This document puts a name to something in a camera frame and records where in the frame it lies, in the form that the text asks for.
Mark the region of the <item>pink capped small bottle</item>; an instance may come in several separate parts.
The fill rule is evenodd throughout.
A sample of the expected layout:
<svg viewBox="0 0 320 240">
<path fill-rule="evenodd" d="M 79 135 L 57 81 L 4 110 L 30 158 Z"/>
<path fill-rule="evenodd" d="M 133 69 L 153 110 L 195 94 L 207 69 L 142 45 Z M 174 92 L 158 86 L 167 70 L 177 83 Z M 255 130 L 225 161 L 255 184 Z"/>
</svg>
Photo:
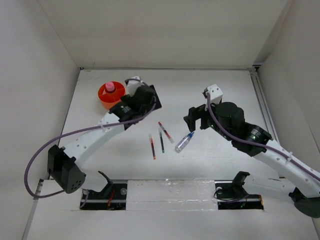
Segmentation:
<svg viewBox="0 0 320 240">
<path fill-rule="evenodd" d="M 116 90 L 116 87 L 112 81 L 106 82 L 104 87 L 106 93 L 112 93 Z"/>
</svg>

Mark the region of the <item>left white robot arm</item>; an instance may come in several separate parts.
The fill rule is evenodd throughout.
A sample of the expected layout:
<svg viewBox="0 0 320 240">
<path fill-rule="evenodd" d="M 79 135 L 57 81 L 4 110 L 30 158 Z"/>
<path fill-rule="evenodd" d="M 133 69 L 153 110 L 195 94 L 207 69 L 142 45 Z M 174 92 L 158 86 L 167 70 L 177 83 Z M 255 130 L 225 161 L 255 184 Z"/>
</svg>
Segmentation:
<svg viewBox="0 0 320 240">
<path fill-rule="evenodd" d="M 102 171 L 98 172 L 99 177 L 89 176 L 82 166 L 107 141 L 161 106 L 153 85 L 139 85 L 133 93 L 121 97 L 97 126 L 85 130 L 84 134 L 63 147 L 52 146 L 48 150 L 49 175 L 66 194 L 86 189 L 94 191 L 100 198 L 107 198 L 112 191 L 111 179 Z"/>
</svg>

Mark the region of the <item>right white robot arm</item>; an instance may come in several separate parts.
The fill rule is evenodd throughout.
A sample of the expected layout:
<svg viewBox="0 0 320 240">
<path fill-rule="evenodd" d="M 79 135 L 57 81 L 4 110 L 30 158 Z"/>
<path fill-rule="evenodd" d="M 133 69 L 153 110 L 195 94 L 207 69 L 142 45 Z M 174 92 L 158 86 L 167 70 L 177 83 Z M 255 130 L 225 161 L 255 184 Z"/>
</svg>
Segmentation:
<svg viewBox="0 0 320 240">
<path fill-rule="evenodd" d="M 320 174 L 286 151 L 263 128 L 245 121 L 242 108 L 232 102 L 191 107 L 184 116 L 188 129 L 213 129 L 236 150 L 268 165 L 285 179 L 260 178 L 239 171 L 225 187 L 218 186 L 214 196 L 225 205 L 234 206 L 250 195 L 269 196 L 292 204 L 304 215 L 320 217 Z"/>
</svg>

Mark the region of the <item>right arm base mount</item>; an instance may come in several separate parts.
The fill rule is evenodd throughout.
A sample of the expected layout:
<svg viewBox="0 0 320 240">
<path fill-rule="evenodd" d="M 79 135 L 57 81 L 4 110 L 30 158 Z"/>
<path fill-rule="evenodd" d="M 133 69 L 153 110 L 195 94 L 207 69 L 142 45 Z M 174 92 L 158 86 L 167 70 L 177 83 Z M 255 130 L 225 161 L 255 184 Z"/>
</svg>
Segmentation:
<svg viewBox="0 0 320 240">
<path fill-rule="evenodd" d="M 264 210 L 260 195 L 236 193 L 231 182 L 216 183 L 213 198 L 217 200 L 218 210 Z"/>
</svg>

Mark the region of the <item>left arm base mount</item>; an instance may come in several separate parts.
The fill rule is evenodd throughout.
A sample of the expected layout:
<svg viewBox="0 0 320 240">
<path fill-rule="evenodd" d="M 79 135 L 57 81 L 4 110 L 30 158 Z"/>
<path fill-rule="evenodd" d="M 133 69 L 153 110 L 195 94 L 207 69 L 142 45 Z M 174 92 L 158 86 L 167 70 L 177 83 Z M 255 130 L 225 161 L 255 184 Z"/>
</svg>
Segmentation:
<svg viewBox="0 0 320 240">
<path fill-rule="evenodd" d="M 93 190 L 84 191 L 79 208 L 88 211 L 124 211 L 127 205 L 128 183 L 118 181 L 113 184 L 108 196 L 102 196 Z"/>
</svg>

